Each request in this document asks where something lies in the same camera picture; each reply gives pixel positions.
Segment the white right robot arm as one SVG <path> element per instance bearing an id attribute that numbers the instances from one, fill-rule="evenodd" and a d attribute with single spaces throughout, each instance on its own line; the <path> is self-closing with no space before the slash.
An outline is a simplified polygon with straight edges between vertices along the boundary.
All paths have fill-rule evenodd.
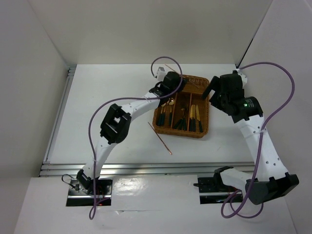
<path id="1" fill-rule="evenodd" d="M 299 184 L 282 163 L 266 128 L 266 118 L 255 97 L 246 97 L 244 80 L 238 73 L 214 76 L 202 94 L 213 92 L 211 105 L 229 115 L 241 131 L 252 158 L 253 174 L 226 166 L 214 172 L 213 186 L 224 191 L 231 186 L 243 192 L 254 205 L 283 197 Z"/>

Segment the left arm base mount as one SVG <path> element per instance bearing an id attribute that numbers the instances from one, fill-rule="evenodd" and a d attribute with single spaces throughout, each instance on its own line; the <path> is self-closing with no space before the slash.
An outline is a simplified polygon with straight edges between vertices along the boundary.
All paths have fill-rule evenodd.
<path id="1" fill-rule="evenodd" d="M 66 207 L 93 206 L 93 183 L 88 189 L 84 189 L 76 178 L 69 174 L 62 175 L 61 181 L 69 186 Z M 112 179 L 100 179 L 96 182 L 97 206 L 111 206 L 112 188 Z"/>

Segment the gold spoon green handle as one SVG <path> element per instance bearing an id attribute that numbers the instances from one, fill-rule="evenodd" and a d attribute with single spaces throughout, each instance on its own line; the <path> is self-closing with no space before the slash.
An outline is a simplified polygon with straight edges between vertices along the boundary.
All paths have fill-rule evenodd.
<path id="1" fill-rule="evenodd" d="M 175 99 L 171 98 L 169 100 L 169 106 L 170 106 L 170 113 L 169 113 L 169 126 L 172 125 L 172 118 L 173 118 L 173 106 L 175 104 Z"/>
<path id="2" fill-rule="evenodd" d="M 164 114 L 166 111 L 166 103 L 162 104 L 161 106 L 161 112 L 158 118 L 157 126 L 162 126 L 164 123 Z"/>
<path id="3" fill-rule="evenodd" d="M 169 101 L 165 104 L 165 106 L 164 106 L 164 111 L 163 111 L 163 116 L 162 116 L 162 126 L 164 126 L 165 125 L 165 119 L 166 119 L 166 109 L 167 109 L 167 107 L 168 107 L 168 105 L 169 105 Z"/>

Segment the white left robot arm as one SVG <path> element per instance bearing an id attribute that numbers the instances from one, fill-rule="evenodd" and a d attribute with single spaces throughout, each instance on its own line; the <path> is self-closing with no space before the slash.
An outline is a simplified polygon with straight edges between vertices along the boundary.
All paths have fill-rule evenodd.
<path id="1" fill-rule="evenodd" d="M 181 92 L 186 83 L 187 79 L 181 77 L 180 74 L 167 72 L 163 80 L 158 82 L 143 97 L 116 98 L 104 103 L 95 110 L 88 126 L 88 138 L 93 160 L 86 163 L 77 174 L 77 181 L 81 191 L 86 195 L 95 192 L 102 166 L 117 144 L 127 137 L 131 122 L 144 113 L 157 109 L 166 103 L 173 94 Z M 100 124 L 99 139 L 97 146 L 95 146 L 91 137 L 92 121 L 99 110 L 109 103 L 112 105 L 110 105 Z"/>

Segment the copper chopstick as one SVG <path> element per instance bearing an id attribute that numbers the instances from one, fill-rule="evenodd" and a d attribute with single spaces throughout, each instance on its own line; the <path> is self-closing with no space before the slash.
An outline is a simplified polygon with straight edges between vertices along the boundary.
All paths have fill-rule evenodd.
<path id="1" fill-rule="evenodd" d="M 173 72 L 176 72 L 177 73 L 177 71 L 175 70 L 175 69 L 173 69 L 172 67 L 170 67 L 169 65 L 167 65 L 167 64 L 164 64 L 167 68 L 169 68 L 171 71 L 173 71 Z M 194 85 L 196 88 L 198 88 L 199 89 L 199 86 L 197 85 L 197 84 L 195 84 L 193 81 L 191 81 L 189 78 L 187 78 L 187 80 L 192 84 L 192 85 Z"/>
<path id="2" fill-rule="evenodd" d="M 151 127 L 151 129 L 153 130 L 153 132 L 156 134 L 156 136 L 158 137 L 158 139 L 160 140 L 160 142 L 163 144 L 163 146 L 165 147 L 165 149 L 169 152 L 170 155 L 173 155 L 173 153 L 171 152 L 171 150 L 168 148 L 168 146 L 166 145 L 166 143 L 163 141 L 163 139 L 160 137 L 160 135 L 155 131 L 154 127 L 152 126 L 152 124 L 150 122 L 148 122 L 149 126 Z"/>

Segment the gold fork green handle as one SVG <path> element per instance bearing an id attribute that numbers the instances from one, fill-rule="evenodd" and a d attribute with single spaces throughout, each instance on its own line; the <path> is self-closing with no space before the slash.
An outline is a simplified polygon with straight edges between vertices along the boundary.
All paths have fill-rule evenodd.
<path id="1" fill-rule="evenodd" d="M 182 114 L 182 117 L 180 118 L 180 120 L 178 121 L 178 123 L 176 125 L 176 129 L 178 129 L 178 130 L 183 130 L 182 129 L 182 118 L 183 118 L 183 114 Z"/>
<path id="2" fill-rule="evenodd" d="M 187 131 L 186 115 L 187 115 L 187 113 L 188 113 L 188 107 L 187 107 L 187 106 L 184 106 L 181 110 L 182 110 L 182 112 L 183 112 L 182 129 L 183 129 L 184 131 Z"/>
<path id="3" fill-rule="evenodd" d="M 178 130 L 187 130 L 187 121 L 186 121 L 186 115 L 188 113 L 188 108 L 186 106 L 183 106 L 181 108 L 182 111 L 182 117 L 178 120 L 178 122 L 174 125 L 174 129 Z"/>

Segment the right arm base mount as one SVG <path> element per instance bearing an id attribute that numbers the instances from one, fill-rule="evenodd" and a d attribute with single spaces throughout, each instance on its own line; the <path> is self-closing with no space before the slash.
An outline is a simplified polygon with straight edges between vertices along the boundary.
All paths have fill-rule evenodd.
<path id="1" fill-rule="evenodd" d="M 200 204 L 221 204 L 237 189 L 224 185 L 220 173 L 233 167 L 225 166 L 214 171 L 212 177 L 199 177 L 193 186 L 198 188 Z"/>

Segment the brown wicker cutlery tray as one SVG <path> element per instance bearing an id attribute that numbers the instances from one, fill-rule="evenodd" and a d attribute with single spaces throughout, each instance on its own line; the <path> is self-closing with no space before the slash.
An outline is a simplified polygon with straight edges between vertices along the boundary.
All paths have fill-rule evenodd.
<path id="1" fill-rule="evenodd" d="M 154 111 L 153 127 L 159 134 L 202 138 L 209 130 L 209 103 L 202 94 L 210 82 L 185 75 L 184 89 L 172 95 L 167 104 Z"/>

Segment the gold knife green handle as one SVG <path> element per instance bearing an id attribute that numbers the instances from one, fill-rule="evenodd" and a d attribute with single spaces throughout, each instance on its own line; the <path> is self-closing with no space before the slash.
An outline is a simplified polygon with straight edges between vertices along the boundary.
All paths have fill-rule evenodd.
<path id="1" fill-rule="evenodd" d="M 200 119 L 200 113 L 199 113 L 199 107 L 198 105 L 196 105 L 196 118 L 197 118 L 197 121 L 198 121 L 198 126 L 199 126 L 199 132 L 200 133 L 203 133 L 203 128 L 202 128 L 202 123 L 201 123 L 201 119 Z"/>
<path id="2" fill-rule="evenodd" d="M 196 110 L 195 110 L 195 105 L 192 105 L 192 119 L 193 119 L 193 126 L 192 126 L 192 131 L 196 132 L 196 119 L 195 119 L 195 114 L 196 114 Z"/>
<path id="3" fill-rule="evenodd" d="M 190 125 L 189 125 L 189 131 L 194 131 L 194 105 L 191 105 L 190 109 Z"/>

